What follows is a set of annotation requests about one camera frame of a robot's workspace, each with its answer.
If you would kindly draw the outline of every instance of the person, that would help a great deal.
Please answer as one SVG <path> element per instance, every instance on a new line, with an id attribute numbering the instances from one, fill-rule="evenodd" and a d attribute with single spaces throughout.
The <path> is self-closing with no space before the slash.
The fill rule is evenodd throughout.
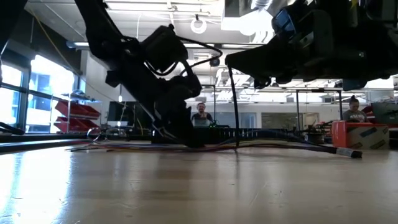
<path id="1" fill-rule="evenodd" d="M 349 100 L 349 110 L 343 114 L 343 120 L 351 122 L 369 122 L 366 114 L 359 110 L 359 100 L 352 96 Z"/>
<path id="2" fill-rule="evenodd" d="M 194 126 L 209 126 L 210 123 L 213 121 L 213 117 L 209 113 L 205 112 L 206 104 L 198 103 L 197 110 L 198 112 L 195 113 L 191 121 L 193 122 Z"/>

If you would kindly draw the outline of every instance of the light wood surface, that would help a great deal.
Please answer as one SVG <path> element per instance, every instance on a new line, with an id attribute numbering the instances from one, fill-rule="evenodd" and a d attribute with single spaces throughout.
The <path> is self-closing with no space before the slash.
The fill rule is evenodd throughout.
<path id="1" fill-rule="evenodd" d="M 398 223 L 398 152 L 0 156 L 0 223 Z"/>

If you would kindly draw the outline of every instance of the woman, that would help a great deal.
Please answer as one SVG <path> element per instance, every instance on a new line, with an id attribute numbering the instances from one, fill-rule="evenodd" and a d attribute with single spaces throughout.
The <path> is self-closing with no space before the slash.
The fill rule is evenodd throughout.
<path id="1" fill-rule="evenodd" d="M 352 96 L 349 100 L 349 110 L 345 111 L 343 114 L 343 120 L 351 122 L 369 122 L 366 114 L 358 110 L 359 100 Z"/>

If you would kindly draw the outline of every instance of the man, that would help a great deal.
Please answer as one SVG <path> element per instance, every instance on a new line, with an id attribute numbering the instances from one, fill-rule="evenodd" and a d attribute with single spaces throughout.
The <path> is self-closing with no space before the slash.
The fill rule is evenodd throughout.
<path id="1" fill-rule="evenodd" d="M 349 110 L 343 114 L 343 120 L 348 122 L 369 122 L 366 114 L 359 110 L 359 100 L 352 96 L 349 101 Z"/>
<path id="2" fill-rule="evenodd" d="M 197 110 L 198 112 L 194 114 L 191 118 L 191 121 L 194 126 L 209 126 L 210 123 L 213 121 L 213 118 L 209 113 L 205 112 L 206 104 L 198 103 Z"/>

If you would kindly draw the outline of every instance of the table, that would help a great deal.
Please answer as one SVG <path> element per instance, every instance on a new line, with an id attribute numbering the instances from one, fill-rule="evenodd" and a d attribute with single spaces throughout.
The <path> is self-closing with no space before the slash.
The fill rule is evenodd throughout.
<path id="1" fill-rule="evenodd" d="M 395 223 L 398 152 L 0 156 L 0 223 Z"/>

